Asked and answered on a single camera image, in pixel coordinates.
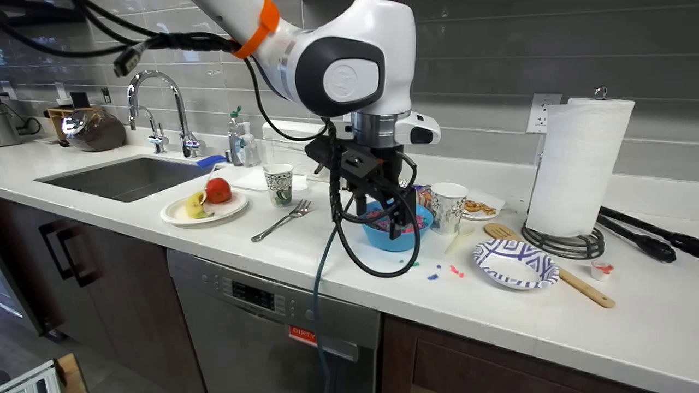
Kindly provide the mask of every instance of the white countertop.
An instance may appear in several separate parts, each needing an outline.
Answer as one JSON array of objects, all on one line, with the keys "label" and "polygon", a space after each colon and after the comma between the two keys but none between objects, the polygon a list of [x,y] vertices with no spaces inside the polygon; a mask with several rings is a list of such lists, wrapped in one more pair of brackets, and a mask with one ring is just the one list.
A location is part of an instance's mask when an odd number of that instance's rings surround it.
[{"label": "white countertop", "polygon": [[[195,179],[177,189],[151,195],[136,203],[117,203],[89,198],[35,179],[104,167],[138,155],[154,157],[147,146],[125,146],[107,153],[78,153],[58,149],[45,140],[0,149],[0,200],[25,203],[45,213],[70,216],[112,232],[158,243],[177,251],[215,261],[248,274],[267,275],[293,287],[312,288],[312,278],[329,235],[326,187],[317,183],[303,198],[312,200],[312,213],[294,220],[263,243],[248,239],[286,210],[273,207],[263,193],[247,193],[251,206],[220,224],[201,227],[172,227],[160,220],[160,210],[172,200],[184,200],[201,189]],[[532,183],[532,169],[414,157],[419,183],[459,182],[469,189],[505,198],[509,207],[500,220],[519,227]],[[222,177],[236,179],[248,169],[225,169]],[[699,183],[613,177],[608,206],[637,218],[647,218],[673,232],[699,236]],[[428,235],[419,267],[398,279],[375,279],[358,271],[338,243],[326,264],[320,291],[380,313],[455,332],[467,339],[522,351],[556,366],[611,378],[651,392],[699,392],[699,261],[676,253],[675,264],[659,264],[616,236],[608,235],[608,253],[616,274],[597,283],[586,262],[555,258],[580,279],[616,301],[604,310],[565,285],[542,294],[514,294],[493,287],[472,264],[472,248],[486,236],[480,224],[469,224],[472,235],[447,255],[449,236]],[[367,246],[360,229],[346,226],[356,253],[374,268],[392,271],[408,253],[380,253]]]}]

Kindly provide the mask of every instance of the cabinet handle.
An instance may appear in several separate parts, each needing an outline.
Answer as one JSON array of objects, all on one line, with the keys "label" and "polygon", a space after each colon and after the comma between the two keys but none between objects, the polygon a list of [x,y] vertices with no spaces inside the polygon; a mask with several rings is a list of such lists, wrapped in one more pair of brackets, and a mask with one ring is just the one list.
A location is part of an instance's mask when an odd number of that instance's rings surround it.
[{"label": "cabinet handle", "polygon": [[42,226],[42,227],[38,227],[38,235],[42,235],[42,239],[43,239],[43,246],[45,246],[45,250],[48,250],[48,253],[50,253],[50,261],[52,261],[52,264],[57,267],[60,279],[70,279],[70,278],[71,278],[71,268],[70,268],[70,267],[68,267],[68,268],[60,267],[60,262],[58,262],[58,258],[57,258],[57,251],[52,250],[52,246],[50,246],[50,240],[48,240],[48,236],[54,235],[54,232],[60,229],[60,227],[63,227],[60,224],[48,224],[48,226]]},{"label": "cabinet handle", "polygon": [[80,275],[78,267],[77,267],[73,261],[71,261],[71,253],[70,253],[68,248],[65,248],[65,243],[68,243],[70,239],[77,239],[77,236],[78,236],[78,235],[73,235],[71,229],[63,229],[63,232],[57,235],[58,246],[60,246],[60,251],[63,251],[63,255],[65,255],[65,261],[68,261],[68,264],[70,264],[70,271],[71,271],[73,279],[78,283],[80,288],[85,288],[85,287],[89,287],[89,285],[93,283],[93,278]]}]

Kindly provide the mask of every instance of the blue bowl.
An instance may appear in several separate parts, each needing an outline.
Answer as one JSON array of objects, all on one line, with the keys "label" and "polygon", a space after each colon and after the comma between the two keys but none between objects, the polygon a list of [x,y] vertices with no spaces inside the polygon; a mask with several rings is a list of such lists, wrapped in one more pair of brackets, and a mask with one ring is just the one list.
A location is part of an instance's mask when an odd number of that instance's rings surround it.
[{"label": "blue bowl", "polygon": [[[372,201],[367,206],[367,214],[372,213],[380,213],[381,207]],[[423,239],[423,235],[428,232],[428,227],[432,227],[432,214],[431,210],[416,206],[414,207],[414,214],[421,216],[421,229],[419,229],[419,239]],[[401,253],[401,251],[408,251],[414,248],[414,235],[412,232],[404,232],[401,236],[398,239],[389,239],[389,232],[384,229],[377,229],[377,227],[372,227],[372,226],[363,226],[365,227],[365,235],[369,239],[369,243],[375,248],[375,250],[381,250],[381,251],[391,251],[391,253]]]}]

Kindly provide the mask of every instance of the dishwasher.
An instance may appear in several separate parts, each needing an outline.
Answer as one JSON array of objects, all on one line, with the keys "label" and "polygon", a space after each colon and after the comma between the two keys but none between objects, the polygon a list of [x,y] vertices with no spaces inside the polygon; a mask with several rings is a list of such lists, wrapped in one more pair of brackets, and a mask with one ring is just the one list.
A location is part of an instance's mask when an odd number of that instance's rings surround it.
[{"label": "dishwasher", "polygon": [[[312,294],[168,251],[170,278],[209,393],[320,393]],[[319,297],[337,393],[377,389],[380,313]]]}]

